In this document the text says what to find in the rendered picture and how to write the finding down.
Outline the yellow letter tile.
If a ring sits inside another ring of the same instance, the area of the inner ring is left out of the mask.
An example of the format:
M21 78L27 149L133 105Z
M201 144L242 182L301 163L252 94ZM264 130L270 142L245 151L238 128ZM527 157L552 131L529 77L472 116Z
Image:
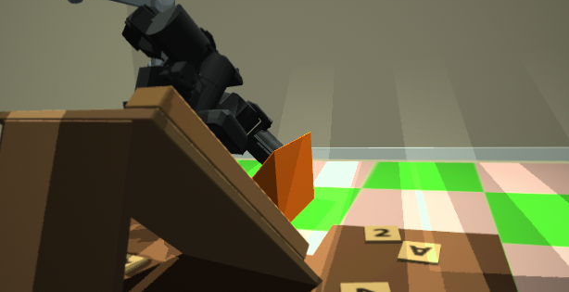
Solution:
M365 226L365 243L401 243L397 225Z
M398 261L438 265L441 245L403 241Z
M391 292L388 282L341 284L341 292Z

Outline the tan tile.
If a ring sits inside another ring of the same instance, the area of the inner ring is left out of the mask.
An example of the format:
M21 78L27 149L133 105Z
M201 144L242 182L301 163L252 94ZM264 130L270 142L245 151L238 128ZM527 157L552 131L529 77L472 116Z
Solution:
M144 259L142 257L127 254L124 274L130 272L131 270L137 268L147 261L147 259Z

